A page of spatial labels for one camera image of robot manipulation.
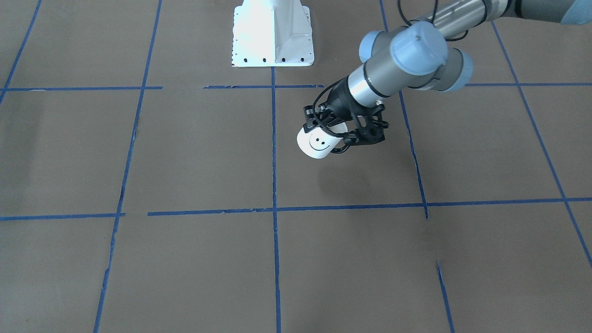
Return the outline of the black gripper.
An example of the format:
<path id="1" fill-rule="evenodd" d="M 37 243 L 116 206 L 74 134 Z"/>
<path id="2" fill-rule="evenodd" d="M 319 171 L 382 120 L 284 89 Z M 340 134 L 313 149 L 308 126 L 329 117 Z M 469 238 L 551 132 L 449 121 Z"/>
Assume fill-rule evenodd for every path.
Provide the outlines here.
<path id="1" fill-rule="evenodd" d="M 305 124 L 320 126 L 329 135 L 343 141 L 359 141 L 357 131 L 338 132 L 332 127 L 346 122 L 353 122 L 350 111 L 353 108 L 365 107 L 358 103 L 349 90 L 347 78 L 342 78 L 324 88 L 311 105 L 305 106 Z"/>

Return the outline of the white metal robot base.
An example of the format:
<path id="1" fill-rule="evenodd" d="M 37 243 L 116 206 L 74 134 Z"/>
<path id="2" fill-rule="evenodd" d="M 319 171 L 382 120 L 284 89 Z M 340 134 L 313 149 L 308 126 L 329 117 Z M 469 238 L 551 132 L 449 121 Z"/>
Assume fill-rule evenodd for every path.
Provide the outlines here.
<path id="1" fill-rule="evenodd" d="M 244 0 L 233 11 L 231 65 L 300 67 L 315 62 L 311 14 L 300 0 Z"/>

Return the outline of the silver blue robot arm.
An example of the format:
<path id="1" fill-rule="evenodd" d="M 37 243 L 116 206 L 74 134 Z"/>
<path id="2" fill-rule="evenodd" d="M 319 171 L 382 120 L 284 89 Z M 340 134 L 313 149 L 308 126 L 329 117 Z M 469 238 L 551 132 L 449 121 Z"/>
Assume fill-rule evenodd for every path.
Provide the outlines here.
<path id="1" fill-rule="evenodd" d="M 472 75 L 472 60 L 448 42 L 461 32 L 500 17 L 586 25 L 589 0 L 455 0 L 392 32 L 372 31 L 359 47 L 361 66 L 326 88 L 324 103 L 304 108 L 306 122 L 298 143 L 330 151 L 383 141 L 389 126 L 382 119 L 383 101 L 404 88 L 460 89 Z"/>

